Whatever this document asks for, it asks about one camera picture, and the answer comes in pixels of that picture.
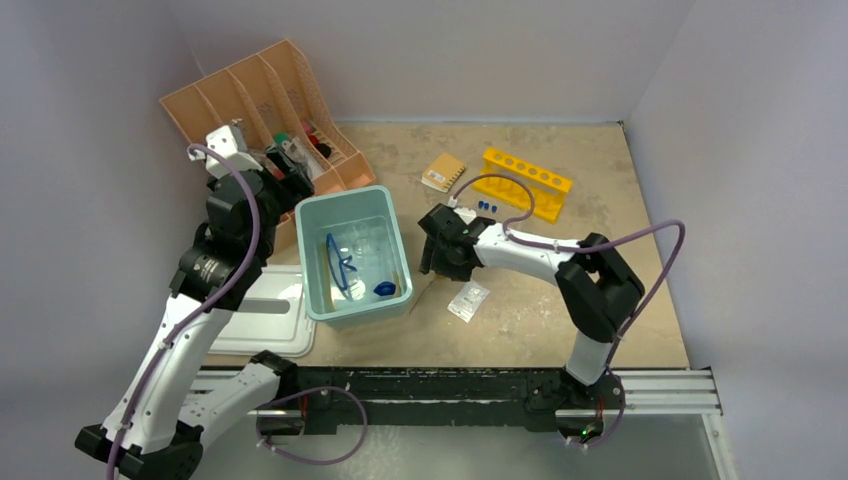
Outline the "tan bristle brush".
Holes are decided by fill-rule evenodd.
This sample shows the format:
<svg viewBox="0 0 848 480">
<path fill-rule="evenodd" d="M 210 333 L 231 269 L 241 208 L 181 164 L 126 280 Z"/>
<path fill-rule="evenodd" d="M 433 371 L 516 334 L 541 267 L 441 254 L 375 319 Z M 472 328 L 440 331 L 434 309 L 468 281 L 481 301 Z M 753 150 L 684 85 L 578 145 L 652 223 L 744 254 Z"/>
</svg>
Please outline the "tan bristle brush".
<svg viewBox="0 0 848 480">
<path fill-rule="evenodd" d="M 418 291 L 418 293 L 416 294 L 416 296 L 415 296 L 414 300 L 412 301 L 411 306 L 410 306 L 410 307 L 409 307 L 409 309 L 407 310 L 407 314 L 408 314 L 408 315 L 411 315 L 411 314 L 412 314 L 412 312 L 415 310 L 415 308 L 417 307 L 417 305 L 418 305 L 418 304 L 420 303 L 420 301 L 423 299 L 424 295 L 425 295 L 425 294 L 426 294 L 426 292 L 430 289 L 430 287 L 433 285 L 433 283 L 437 280 L 437 278 L 438 278 L 438 276 L 437 276 L 436 274 L 432 274 L 432 275 L 430 275 L 430 276 L 427 278 L 426 283 L 422 285 L 422 288 Z"/>
</svg>

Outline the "blue safety glasses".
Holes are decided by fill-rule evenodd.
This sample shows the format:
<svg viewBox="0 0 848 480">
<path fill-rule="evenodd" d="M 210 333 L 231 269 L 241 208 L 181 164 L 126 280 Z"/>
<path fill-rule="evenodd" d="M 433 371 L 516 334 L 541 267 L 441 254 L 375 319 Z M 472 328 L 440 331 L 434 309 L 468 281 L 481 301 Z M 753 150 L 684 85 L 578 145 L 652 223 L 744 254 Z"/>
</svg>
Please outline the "blue safety glasses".
<svg viewBox="0 0 848 480">
<path fill-rule="evenodd" d="M 358 268 L 352 264 L 353 256 L 344 256 L 332 233 L 325 237 L 325 249 L 328 260 L 330 276 L 336 288 L 347 295 L 350 291 L 351 281 L 348 279 L 349 272 L 357 272 Z"/>
</svg>

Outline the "teal plastic bin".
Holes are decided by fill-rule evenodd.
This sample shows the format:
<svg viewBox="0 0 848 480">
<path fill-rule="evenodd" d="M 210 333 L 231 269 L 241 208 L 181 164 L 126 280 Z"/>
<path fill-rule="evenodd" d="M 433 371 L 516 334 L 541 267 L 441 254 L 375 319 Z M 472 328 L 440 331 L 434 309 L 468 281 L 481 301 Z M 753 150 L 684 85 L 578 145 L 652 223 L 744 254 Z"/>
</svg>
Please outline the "teal plastic bin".
<svg viewBox="0 0 848 480">
<path fill-rule="evenodd" d="M 309 318 L 346 328 L 405 313 L 414 288 L 388 189 L 310 197 L 295 220 Z"/>
</svg>

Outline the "tan rubber tubing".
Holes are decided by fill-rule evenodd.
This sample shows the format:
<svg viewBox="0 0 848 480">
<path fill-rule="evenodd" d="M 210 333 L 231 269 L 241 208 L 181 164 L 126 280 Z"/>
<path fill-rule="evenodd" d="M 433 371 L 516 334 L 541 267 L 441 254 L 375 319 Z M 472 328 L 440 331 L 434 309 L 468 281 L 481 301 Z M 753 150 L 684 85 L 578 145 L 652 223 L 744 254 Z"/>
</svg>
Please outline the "tan rubber tubing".
<svg viewBox="0 0 848 480">
<path fill-rule="evenodd" d="M 350 243 L 348 240 L 342 240 L 340 237 L 335 237 L 339 248 L 343 251 L 344 256 L 352 255 L 350 251 Z M 350 291 L 347 295 L 343 295 L 335 286 L 328 269 L 328 260 L 324 242 L 324 262 L 325 273 L 327 274 L 326 298 L 330 304 L 331 311 L 350 310 L 355 307 L 363 307 L 365 305 L 394 299 L 401 294 L 400 276 L 395 266 L 392 257 L 384 251 L 384 254 L 379 262 L 360 262 L 353 256 L 352 264 L 358 268 L 357 272 L 349 272 L 348 279 L 351 281 Z M 368 285 L 373 285 L 381 281 L 391 281 L 397 284 L 399 293 L 394 297 L 378 298 L 376 296 L 367 295 L 364 298 L 356 293 L 356 288 L 360 282 L 365 282 Z"/>
</svg>

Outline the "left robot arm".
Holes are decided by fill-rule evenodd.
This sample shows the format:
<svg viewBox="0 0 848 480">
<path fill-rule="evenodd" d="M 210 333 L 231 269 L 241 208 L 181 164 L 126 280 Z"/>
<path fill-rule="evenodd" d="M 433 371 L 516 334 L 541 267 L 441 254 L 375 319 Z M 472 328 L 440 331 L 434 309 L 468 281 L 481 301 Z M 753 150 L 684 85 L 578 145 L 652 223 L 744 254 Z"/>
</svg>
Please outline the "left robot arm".
<svg viewBox="0 0 848 480">
<path fill-rule="evenodd" d="M 251 409 L 297 399 L 295 366 L 271 351 L 202 400 L 190 388 L 215 340 L 238 313 L 263 313 L 270 298 L 249 289 L 267 271 L 282 216 L 310 197 L 305 167 L 276 146 L 263 162 L 239 162 L 216 144 L 192 144 L 193 159 L 217 161 L 207 218 L 181 256 L 165 311 L 138 372 L 114 410 L 78 433 L 76 448 L 101 461 L 110 479 L 187 479 L 208 448 Z"/>
</svg>

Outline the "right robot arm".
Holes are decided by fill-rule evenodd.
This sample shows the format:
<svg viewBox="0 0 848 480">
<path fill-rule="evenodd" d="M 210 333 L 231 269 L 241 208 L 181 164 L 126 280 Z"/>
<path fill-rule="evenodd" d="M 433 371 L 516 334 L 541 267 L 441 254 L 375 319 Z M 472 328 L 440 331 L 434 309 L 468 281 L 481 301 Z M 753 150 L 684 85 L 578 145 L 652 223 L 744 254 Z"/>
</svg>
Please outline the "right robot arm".
<svg viewBox="0 0 848 480">
<path fill-rule="evenodd" d="M 606 237 L 592 233 L 577 241 L 514 235 L 493 219 L 462 216 L 457 207 L 444 204 L 433 207 L 418 226 L 426 235 L 422 274 L 468 282 L 477 268 L 499 268 L 556 286 L 578 331 L 561 392 L 576 407 L 599 396 L 599 380 L 620 330 L 645 295 L 642 281 Z"/>
</svg>

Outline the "white label packet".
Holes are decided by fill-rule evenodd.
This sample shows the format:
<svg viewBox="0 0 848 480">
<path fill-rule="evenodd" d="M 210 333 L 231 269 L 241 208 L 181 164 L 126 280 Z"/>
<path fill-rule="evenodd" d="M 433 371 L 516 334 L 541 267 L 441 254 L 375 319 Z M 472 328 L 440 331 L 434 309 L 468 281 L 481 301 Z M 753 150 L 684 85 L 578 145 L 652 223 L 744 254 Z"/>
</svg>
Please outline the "white label packet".
<svg viewBox="0 0 848 480">
<path fill-rule="evenodd" d="M 489 289 L 471 280 L 463 284 L 460 291 L 448 304 L 447 309 L 465 323 L 469 323 L 489 293 Z"/>
</svg>

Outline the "yellow spiral notebook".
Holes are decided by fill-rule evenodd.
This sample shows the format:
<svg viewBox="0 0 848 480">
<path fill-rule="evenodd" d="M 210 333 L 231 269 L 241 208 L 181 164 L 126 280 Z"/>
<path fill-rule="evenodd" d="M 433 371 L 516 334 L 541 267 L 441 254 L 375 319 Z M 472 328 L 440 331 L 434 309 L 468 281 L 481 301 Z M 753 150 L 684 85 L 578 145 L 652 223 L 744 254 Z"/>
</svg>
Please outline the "yellow spiral notebook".
<svg viewBox="0 0 848 480">
<path fill-rule="evenodd" d="M 449 153 L 440 154 L 421 174 L 421 183 L 447 193 L 466 171 L 466 164 Z"/>
</svg>

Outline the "clear glass beaker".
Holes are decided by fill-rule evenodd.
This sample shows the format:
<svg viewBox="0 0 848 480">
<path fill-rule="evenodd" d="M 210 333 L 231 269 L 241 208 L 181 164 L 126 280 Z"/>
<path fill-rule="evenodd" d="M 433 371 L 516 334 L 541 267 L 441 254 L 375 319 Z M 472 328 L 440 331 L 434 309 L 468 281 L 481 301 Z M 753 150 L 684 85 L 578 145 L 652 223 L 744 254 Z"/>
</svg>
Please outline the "clear glass beaker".
<svg viewBox="0 0 848 480">
<path fill-rule="evenodd" d="M 384 228 L 366 222 L 354 223 L 348 233 L 350 251 L 360 262 L 379 262 L 384 254 Z"/>
</svg>

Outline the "peach desk file organizer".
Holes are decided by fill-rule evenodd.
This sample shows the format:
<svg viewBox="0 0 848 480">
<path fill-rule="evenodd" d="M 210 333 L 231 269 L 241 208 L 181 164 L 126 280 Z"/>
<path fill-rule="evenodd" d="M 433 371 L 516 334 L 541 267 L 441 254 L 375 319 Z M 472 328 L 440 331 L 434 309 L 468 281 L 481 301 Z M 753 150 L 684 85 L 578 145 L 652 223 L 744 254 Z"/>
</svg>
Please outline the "peach desk file organizer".
<svg viewBox="0 0 848 480">
<path fill-rule="evenodd" d="M 306 56 L 284 40 L 160 100 L 189 142 L 226 124 L 278 180 L 265 156 L 278 146 L 309 170 L 316 196 L 370 186 L 376 176 L 364 154 L 338 130 Z"/>
</svg>

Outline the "yellow test tube rack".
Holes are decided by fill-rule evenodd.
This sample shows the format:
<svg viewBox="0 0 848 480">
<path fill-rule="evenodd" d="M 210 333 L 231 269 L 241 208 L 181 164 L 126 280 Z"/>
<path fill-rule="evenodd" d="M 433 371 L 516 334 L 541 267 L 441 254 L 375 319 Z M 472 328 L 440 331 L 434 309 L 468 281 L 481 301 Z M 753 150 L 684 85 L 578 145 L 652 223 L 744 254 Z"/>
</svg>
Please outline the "yellow test tube rack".
<svg viewBox="0 0 848 480">
<path fill-rule="evenodd" d="M 483 152 L 482 160 L 482 174 L 509 176 L 523 187 L 501 177 L 486 177 L 475 181 L 472 189 L 524 210 L 531 206 L 528 189 L 534 199 L 533 215 L 551 224 L 558 221 L 572 187 L 570 179 L 492 147 Z"/>
</svg>

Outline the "white bin lid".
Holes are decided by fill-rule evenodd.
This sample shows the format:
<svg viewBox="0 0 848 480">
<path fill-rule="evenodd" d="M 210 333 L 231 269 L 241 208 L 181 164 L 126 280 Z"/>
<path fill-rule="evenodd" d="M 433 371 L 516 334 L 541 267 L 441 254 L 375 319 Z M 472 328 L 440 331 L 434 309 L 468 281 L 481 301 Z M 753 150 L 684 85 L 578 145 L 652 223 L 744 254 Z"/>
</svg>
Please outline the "white bin lid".
<svg viewBox="0 0 848 480">
<path fill-rule="evenodd" d="M 308 354 L 316 323 L 307 316 L 303 286 L 299 265 L 266 267 L 209 352 L 252 356 L 269 350 L 284 358 Z"/>
</svg>

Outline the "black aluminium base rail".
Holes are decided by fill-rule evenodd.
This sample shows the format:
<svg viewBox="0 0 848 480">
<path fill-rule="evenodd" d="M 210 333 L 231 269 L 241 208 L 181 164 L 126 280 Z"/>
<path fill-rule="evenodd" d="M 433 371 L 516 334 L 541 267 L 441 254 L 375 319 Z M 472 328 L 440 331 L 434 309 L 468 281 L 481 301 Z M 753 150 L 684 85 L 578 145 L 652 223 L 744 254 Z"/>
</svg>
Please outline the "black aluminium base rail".
<svg viewBox="0 0 848 480">
<path fill-rule="evenodd" d="M 522 427 L 573 441 L 593 441 L 624 415 L 719 414 L 708 370 L 619 370 L 587 393 L 561 368 L 435 368 L 301 366 L 281 396 L 308 391 L 303 400 L 263 401 L 249 413 L 265 435 L 304 422 L 308 435 L 342 425 Z"/>
</svg>

